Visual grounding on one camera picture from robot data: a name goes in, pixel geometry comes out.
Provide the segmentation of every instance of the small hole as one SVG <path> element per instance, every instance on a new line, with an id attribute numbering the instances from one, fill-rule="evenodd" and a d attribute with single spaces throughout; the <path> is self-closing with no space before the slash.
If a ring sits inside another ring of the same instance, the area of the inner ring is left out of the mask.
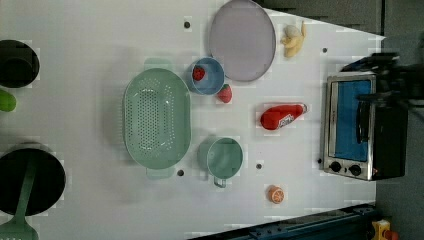
<path id="1" fill-rule="evenodd" d="M 184 22 L 184 28 L 189 29 L 191 24 L 189 22 Z"/>

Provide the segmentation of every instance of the round plate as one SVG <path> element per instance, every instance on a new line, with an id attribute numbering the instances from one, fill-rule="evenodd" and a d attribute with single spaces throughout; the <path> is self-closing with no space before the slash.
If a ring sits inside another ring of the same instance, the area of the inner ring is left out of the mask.
<path id="1" fill-rule="evenodd" d="M 212 56 L 223 64 L 228 78 L 253 81 L 265 74 L 274 60 L 274 26 L 258 4 L 233 0 L 216 14 L 209 46 Z"/>
<path id="2" fill-rule="evenodd" d="M 38 75 L 37 54 L 26 44 L 15 40 L 0 41 L 0 85 L 20 88 L 32 83 Z"/>
<path id="3" fill-rule="evenodd" d="M 15 214 L 29 158 L 37 164 L 26 216 L 46 211 L 62 195 L 66 176 L 56 157 L 39 149 L 15 150 L 0 158 L 1 211 Z"/>

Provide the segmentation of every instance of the toaster oven knob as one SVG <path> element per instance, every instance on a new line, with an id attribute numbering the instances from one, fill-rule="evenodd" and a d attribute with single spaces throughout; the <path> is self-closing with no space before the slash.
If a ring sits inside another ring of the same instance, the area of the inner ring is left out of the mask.
<path id="1" fill-rule="evenodd" d="M 342 165 L 340 165 L 339 162 L 332 162 L 330 164 L 330 168 L 331 168 L 331 170 L 333 170 L 333 172 L 339 172 L 340 169 L 342 169 Z"/>
<path id="2" fill-rule="evenodd" d="M 353 165 L 349 168 L 349 171 L 352 173 L 353 176 L 359 176 L 361 174 L 361 167 L 358 165 Z"/>

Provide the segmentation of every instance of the gray floor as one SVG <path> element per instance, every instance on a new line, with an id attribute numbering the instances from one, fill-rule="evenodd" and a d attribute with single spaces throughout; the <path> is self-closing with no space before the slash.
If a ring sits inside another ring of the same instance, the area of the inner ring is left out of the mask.
<path id="1" fill-rule="evenodd" d="M 382 0 L 255 0 L 262 7 L 381 33 Z"/>
<path id="2" fill-rule="evenodd" d="M 424 59 L 424 51 L 419 49 L 420 44 L 424 46 L 423 0 L 386 0 L 384 7 L 382 0 L 256 2 L 266 8 L 384 35 L 384 47 L 399 52 L 401 64 L 416 64 Z M 376 206 L 391 220 L 392 229 L 399 232 L 401 239 L 424 239 L 423 175 L 424 122 L 409 114 L 406 176 L 377 182 Z"/>

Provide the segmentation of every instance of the black pot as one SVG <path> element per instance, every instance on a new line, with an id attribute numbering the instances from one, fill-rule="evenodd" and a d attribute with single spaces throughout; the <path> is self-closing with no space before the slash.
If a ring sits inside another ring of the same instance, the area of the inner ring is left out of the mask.
<path id="1" fill-rule="evenodd" d="M 20 88 L 32 83 L 40 70 L 37 54 L 25 43 L 0 41 L 0 85 Z"/>
<path id="2" fill-rule="evenodd" d="M 0 158 L 0 211 L 15 214 L 28 161 L 35 162 L 36 170 L 26 216 L 48 210 L 62 195 L 66 183 L 62 164 L 47 151 L 24 145 Z"/>

